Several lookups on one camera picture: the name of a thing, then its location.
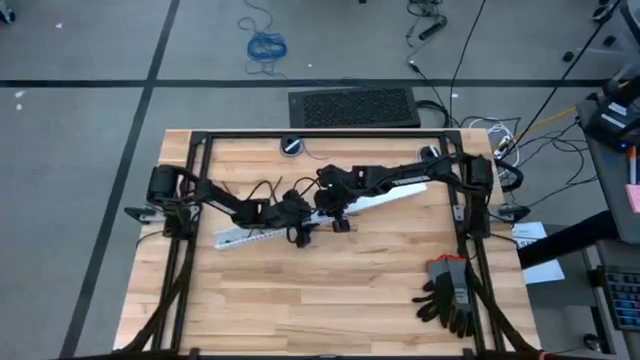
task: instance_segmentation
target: black stand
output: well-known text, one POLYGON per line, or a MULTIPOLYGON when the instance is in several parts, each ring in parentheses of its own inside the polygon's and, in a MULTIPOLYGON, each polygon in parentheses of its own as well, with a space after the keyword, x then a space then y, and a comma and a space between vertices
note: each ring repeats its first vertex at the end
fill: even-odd
POLYGON ((598 240, 618 239, 618 230, 609 210, 518 250, 522 269, 528 269, 562 255, 594 245, 598 240))

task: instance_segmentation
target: work glove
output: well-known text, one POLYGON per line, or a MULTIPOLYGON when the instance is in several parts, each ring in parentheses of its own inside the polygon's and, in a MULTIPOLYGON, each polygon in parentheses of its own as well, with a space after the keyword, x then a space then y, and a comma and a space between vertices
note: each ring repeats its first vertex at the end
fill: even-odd
POLYGON ((426 303, 418 310, 416 316, 423 322, 440 316, 440 323, 446 328, 453 305, 453 283, 449 274, 447 255, 427 261, 427 272, 431 280, 422 287, 422 290, 431 294, 412 299, 414 303, 426 303))
POLYGON ((469 302, 469 288, 466 280, 467 261, 461 257, 449 256, 447 265, 453 284, 449 330, 457 333, 459 338, 472 336, 474 333, 473 308, 469 302))

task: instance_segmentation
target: wooden table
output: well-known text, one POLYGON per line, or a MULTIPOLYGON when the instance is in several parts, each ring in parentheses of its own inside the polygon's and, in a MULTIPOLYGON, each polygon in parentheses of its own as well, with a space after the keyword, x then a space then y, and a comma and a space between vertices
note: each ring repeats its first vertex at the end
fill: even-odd
MULTIPOLYGON (((167 131, 158 163, 184 166, 190 133, 167 131)), ((491 156, 484 130, 464 129, 461 135, 465 152, 491 156)), ((438 145, 417 138, 307 139, 309 152, 326 158, 317 160, 308 154, 282 156, 277 138, 216 139, 208 176, 240 198, 259 180, 276 183, 282 176, 276 191, 280 197, 296 179, 314 176, 325 164, 397 166, 417 161, 418 149, 426 144, 438 145)), ((267 188, 255 196, 267 197, 267 188)), ((503 202, 496 182, 491 203, 503 202)), ((305 249, 277 238, 217 251, 214 232, 233 224, 211 207, 205 206, 202 216, 181 353, 199 347, 203 354, 460 355, 462 348, 474 347, 472 338, 458 339, 437 321, 419 321, 419 306, 411 303, 412 297, 423 296, 425 260, 456 252, 442 183, 361 212, 352 218, 349 233, 320 228, 305 249)), ((144 226, 142 235, 159 229, 161 224, 144 226)), ((509 227, 500 224, 492 231, 510 235, 509 227)), ((498 238, 485 244, 497 303, 524 338, 539 347, 514 245, 498 238)), ((160 235, 138 247, 114 348, 133 338, 158 303, 168 248, 168 239, 160 235)), ((480 308, 492 348, 489 322, 480 308)))

